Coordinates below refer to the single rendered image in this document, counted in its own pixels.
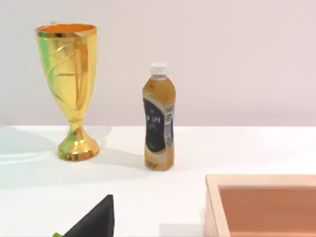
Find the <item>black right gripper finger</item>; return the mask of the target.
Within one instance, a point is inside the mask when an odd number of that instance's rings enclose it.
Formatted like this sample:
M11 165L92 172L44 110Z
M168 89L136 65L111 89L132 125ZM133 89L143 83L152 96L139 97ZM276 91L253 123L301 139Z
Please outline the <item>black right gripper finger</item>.
M62 237L114 237L114 197L107 195Z

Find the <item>amber bottle with black label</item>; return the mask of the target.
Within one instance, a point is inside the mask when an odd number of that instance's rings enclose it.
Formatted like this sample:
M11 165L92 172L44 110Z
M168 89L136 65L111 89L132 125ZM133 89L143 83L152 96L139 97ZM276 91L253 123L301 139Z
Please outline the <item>amber bottle with black label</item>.
M142 89L146 120L145 166L169 170L174 164L173 120L176 90L167 75L166 63L152 63L151 76Z

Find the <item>gold trophy cup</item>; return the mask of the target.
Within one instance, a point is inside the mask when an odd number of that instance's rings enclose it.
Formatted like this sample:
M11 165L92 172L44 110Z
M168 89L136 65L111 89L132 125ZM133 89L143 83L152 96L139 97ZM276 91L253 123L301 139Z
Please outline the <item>gold trophy cup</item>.
M98 143L83 128L92 96L97 64L97 28L90 24L55 23L35 29L44 75L50 92L69 123L57 154L67 161L87 160Z

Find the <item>shallow salmon-coloured box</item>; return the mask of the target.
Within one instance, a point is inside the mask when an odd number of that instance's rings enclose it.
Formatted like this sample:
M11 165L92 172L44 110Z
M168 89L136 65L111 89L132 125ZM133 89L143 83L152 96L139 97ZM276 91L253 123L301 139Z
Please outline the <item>shallow salmon-coloured box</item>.
M316 237L316 175L207 174L205 237Z

